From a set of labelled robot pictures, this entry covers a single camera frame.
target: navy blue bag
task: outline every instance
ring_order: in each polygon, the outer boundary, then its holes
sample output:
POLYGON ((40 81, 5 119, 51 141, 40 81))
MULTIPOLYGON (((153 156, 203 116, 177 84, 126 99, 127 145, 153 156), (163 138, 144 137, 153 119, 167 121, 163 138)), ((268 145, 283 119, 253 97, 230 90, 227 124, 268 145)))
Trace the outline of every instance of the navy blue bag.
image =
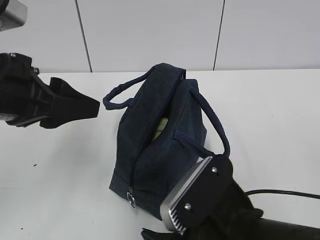
POLYGON ((109 188, 134 208, 139 206, 158 219, 162 201, 199 156, 213 155, 203 147, 207 130, 201 109, 209 104, 199 94, 197 81, 185 78, 184 69, 161 63, 114 88, 103 99, 107 110, 127 108, 118 127, 116 164, 109 188), (134 98, 110 102, 142 81, 134 98), (164 118, 165 128, 153 140, 164 118))

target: bag strap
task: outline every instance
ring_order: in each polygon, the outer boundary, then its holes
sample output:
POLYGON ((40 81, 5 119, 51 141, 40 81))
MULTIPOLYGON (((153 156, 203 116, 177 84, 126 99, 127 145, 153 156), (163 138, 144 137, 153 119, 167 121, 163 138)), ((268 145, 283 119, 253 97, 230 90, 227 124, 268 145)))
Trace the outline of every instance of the bag strap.
MULTIPOLYGON (((217 115, 215 114, 215 112, 211 108, 210 104, 207 102, 207 100, 198 92, 197 89, 195 89, 194 87, 191 87, 190 93, 196 99, 196 101, 199 103, 200 107, 202 108, 202 110, 204 111, 204 113, 207 115, 210 122, 212 123, 214 129, 217 131, 217 133, 223 143, 223 147, 224 147, 223 155, 227 156, 229 158, 230 145, 229 145, 229 141, 226 137, 224 128, 223 128, 219 118, 217 117, 217 115)), ((187 136, 185 133, 183 133, 181 131, 178 131, 178 130, 175 131, 174 138, 178 142, 180 142, 182 145, 184 145, 185 147, 187 147, 188 149, 193 151, 195 154, 197 154, 201 158, 206 158, 208 156, 215 155, 215 153, 207 150, 206 148, 204 148, 203 146, 201 146, 200 144, 195 142, 194 139, 187 136)))
POLYGON ((144 80, 147 79, 147 77, 152 73, 152 71, 157 67, 157 65, 153 66, 147 73, 145 73, 144 75, 133 79, 131 81, 128 81, 124 84, 120 84, 119 86, 115 87, 114 89, 112 89, 112 91, 107 94, 104 98, 103 98, 103 104, 105 106, 105 108, 107 110, 116 110, 116 109, 124 109, 126 107, 133 107, 136 103, 136 99, 135 98, 129 98, 128 100, 124 101, 123 103, 113 103, 110 102, 115 96, 119 95, 120 93, 122 93, 123 91, 127 90, 128 88, 132 87, 133 85, 140 83, 144 80))

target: black cable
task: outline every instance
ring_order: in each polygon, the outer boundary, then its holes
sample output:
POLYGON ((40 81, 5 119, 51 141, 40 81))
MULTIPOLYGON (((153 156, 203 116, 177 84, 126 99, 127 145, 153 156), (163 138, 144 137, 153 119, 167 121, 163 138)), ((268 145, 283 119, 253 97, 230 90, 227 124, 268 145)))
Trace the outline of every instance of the black cable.
POLYGON ((298 191, 284 191, 284 190, 272 190, 272 189, 259 189, 259 190, 252 190, 247 191, 245 193, 247 196, 254 195, 254 194, 284 194, 284 195, 294 195, 312 199, 320 199, 320 195, 298 192, 298 191))

